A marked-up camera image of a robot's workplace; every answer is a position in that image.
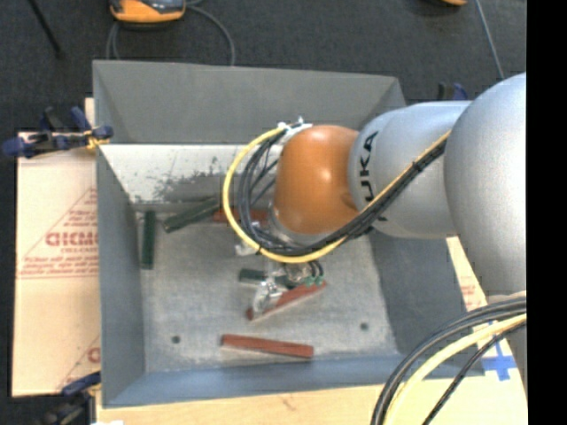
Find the clamp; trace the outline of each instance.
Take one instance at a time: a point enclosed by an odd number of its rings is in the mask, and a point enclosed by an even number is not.
[[[93,128],[84,112],[75,106],[71,109],[72,126],[62,125],[53,109],[48,107],[39,121],[40,130],[27,137],[13,137],[2,143],[5,156],[14,158],[32,158],[40,154],[55,151],[68,151],[72,148],[86,147],[94,149],[100,143],[108,143],[114,135],[110,126]],[[67,126],[72,133],[55,134],[55,127]]]

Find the red object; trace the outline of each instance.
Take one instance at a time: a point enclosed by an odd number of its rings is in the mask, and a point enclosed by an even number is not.
[[[316,292],[321,291],[323,288],[325,288],[325,286],[327,286],[327,283],[323,282],[320,287],[318,287],[317,285],[312,285],[310,287],[307,287],[305,285],[299,285],[295,287],[293,290],[285,291],[285,293],[283,293],[282,296],[278,299],[276,305],[268,309],[261,316],[264,317],[267,314],[275,312],[276,310],[279,310],[290,303],[294,303],[299,299],[312,296]],[[248,310],[246,310],[246,317],[250,321],[254,319],[254,312],[251,307]]]
[[[230,209],[232,211],[232,215],[234,216],[234,218],[236,220],[240,220],[240,214],[238,214],[238,211],[234,208],[230,208]],[[252,209],[250,210],[250,217],[252,217],[252,220],[257,220],[260,223],[266,223],[268,221],[268,212],[259,209]],[[227,220],[227,215],[225,214],[223,209],[214,212],[213,221],[221,222],[221,223],[229,222]]]
[[[272,354],[283,354],[304,359],[311,359],[314,354],[313,346],[308,344],[294,344],[279,340],[269,340],[253,336],[239,336],[236,334],[225,334],[221,339],[222,346],[232,346],[241,350],[258,352],[269,352]]]

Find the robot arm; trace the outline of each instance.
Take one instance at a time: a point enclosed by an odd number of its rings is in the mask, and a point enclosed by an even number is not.
[[[283,146],[269,234],[245,218],[243,228],[231,223],[254,250],[283,263],[318,259],[370,226],[397,237],[458,236],[489,300],[525,291],[525,108],[524,73],[474,101],[387,112],[360,133],[306,128]],[[248,152],[259,145],[256,166],[285,130],[251,143]],[[239,211],[245,216],[245,206]],[[519,340],[512,346],[522,371],[525,334]]]

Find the black floor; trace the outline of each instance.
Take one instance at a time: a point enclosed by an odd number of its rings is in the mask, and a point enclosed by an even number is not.
[[[36,128],[48,105],[66,118],[84,101],[90,63],[105,56],[113,21],[105,0],[36,0],[64,51],[57,59],[28,0],[0,1],[3,141]],[[454,8],[432,0],[205,0],[201,7],[231,33],[238,66],[393,75],[414,103],[435,99],[440,81],[460,82],[473,98],[526,70],[527,2],[479,2],[498,63],[472,1]],[[123,58],[213,65],[229,58],[221,32],[195,12],[162,32],[121,31],[118,41]],[[0,424],[24,424],[58,399],[9,398],[16,184],[7,159],[0,180]]]

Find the kuka logo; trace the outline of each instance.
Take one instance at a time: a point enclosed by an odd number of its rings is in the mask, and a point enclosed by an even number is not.
[[[52,232],[45,236],[45,243],[51,247],[62,247],[68,245],[97,245],[98,233],[96,232]]]
[[[374,198],[374,192],[372,191],[372,184],[370,184],[370,181],[363,180],[362,178],[368,177],[370,175],[368,166],[370,162],[370,156],[372,154],[372,141],[374,140],[374,137],[376,137],[377,135],[378,135],[378,131],[366,137],[366,140],[364,141],[364,150],[368,152],[368,156],[366,158],[361,156],[361,167],[362,167],[362,170],[360,171],[361,186],[364,189],[367,189],[369,192],[368,195],[364,198],[367,202],[372,201],[372,199]]]

